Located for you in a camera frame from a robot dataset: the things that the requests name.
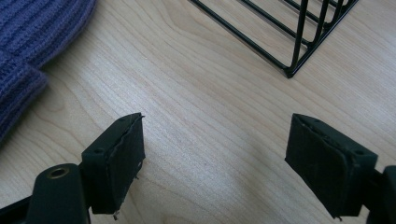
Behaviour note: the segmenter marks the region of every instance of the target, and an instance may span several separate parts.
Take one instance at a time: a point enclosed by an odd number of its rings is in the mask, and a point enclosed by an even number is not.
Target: clamp jaw
[[[87,149],[80,165],[53,166],[35,180],[32,196],[0,210],[1,223],[91,223],[94,214],[116,214],[142,168],[143,116],[117,119]]]

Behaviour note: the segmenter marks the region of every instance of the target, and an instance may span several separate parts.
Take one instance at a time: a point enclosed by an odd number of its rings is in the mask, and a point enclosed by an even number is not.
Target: wooden table
[[[381,172],[396,164],[394,0],[359,1],[293,79],[187,0],[98,2],[87,30],[43,68],[48,87],[0,149],[1,207],[30,195],[43,170],[80,163],[135,112],[146,116],[147,158],[117,223],[338,223],[284,162],[292,113],[371,149]],[[261,2],[296,24],[281,1]],[[290,58],[292,41],[265,21],[237,2],[214,4]]]

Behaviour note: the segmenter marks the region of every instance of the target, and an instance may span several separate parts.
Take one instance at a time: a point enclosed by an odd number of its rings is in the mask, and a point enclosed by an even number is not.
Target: black plastic part
[[[0,209],[0,223],[22,224],[26,221],[30,198],[27,197]]]
[[[90,223],[77,165],[57,165],[37,177],[27,223]]]
[[[116,120],[83,153],[81,172],[94,214],[114,214],[145,159],[142,115]]]
[[[383,176],[382,200],[389,223],[396,223],[396,166],[386,167]]]
[[[355,217],[377,155],[318,119],[294,114],[285,160],[332,217]]]

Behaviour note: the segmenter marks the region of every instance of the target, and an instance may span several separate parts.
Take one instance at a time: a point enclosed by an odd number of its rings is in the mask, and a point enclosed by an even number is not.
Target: purple knit hat
[[[47,84],[38,69],[84,28],[95,0],[0,1],[0,142]]]

